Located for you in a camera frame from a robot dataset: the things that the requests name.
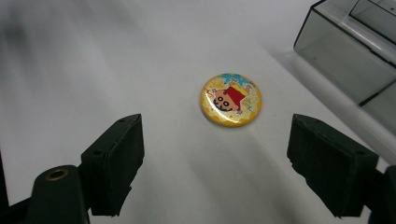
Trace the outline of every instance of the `white table surface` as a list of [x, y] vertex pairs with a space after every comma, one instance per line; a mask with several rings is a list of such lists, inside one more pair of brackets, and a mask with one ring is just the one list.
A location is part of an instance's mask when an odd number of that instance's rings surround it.
[[[42, 172], [79, 165], [114, 121], [141, 113], [146, 157], [132, 191], [119, 217], [92, 223], [367, 223], [367, 208], [333, 217], [286, 156], [295, 113], [364, 144], [276, 57], [293, 53], [314, 0], [2, 3], [0, 26], [21, 27], [0, 36], [11, 204]], [[220, 127], [200, 109], [204, 84], [228, 72], [262, 91], [262, 112], [244, 127]]]

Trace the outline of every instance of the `cartoon illustration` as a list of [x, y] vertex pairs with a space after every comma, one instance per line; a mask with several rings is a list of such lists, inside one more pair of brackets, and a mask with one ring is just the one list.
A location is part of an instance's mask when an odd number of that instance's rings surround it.
[[235, 79], [232, 79], [228, 84], [229, 87], [226, 90], [212, 90], [216, 96], [213, 104], [220, 111], [236, 111], [237, 114], [241, 115], [243, 113], [241, 102], [249, 95], [252, 87], [248, 85], [243, 88], [238, 85]]

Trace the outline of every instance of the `cartoon character face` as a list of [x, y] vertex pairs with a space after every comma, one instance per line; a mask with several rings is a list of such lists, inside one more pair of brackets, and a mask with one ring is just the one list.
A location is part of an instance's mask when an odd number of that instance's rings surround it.
[[216, 98], [213, 100], [213, 104], [217, 109], [221, 111], [236, 111], [239, 109], [239, 106], [233, 101], [226, 90], [218, 90], [214, 91], [214, 93]]

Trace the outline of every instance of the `yellow badge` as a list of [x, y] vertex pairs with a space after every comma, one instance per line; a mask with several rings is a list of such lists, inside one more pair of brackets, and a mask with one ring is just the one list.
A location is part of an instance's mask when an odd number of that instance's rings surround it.
[[262, 95], [247, 77], [227, 73], [206, 82], [201, 92], [201, 107], [217, 124], [238, 127], [257, 117]]

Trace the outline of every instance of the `round pin badge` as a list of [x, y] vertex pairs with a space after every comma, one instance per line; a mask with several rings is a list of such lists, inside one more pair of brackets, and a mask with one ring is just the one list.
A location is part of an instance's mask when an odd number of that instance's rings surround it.
[[257, 117], [262, 95], [249, 78], [227, 73], [206, 82], [201, 92], [201, 107], [217, 124], [238, 127]]

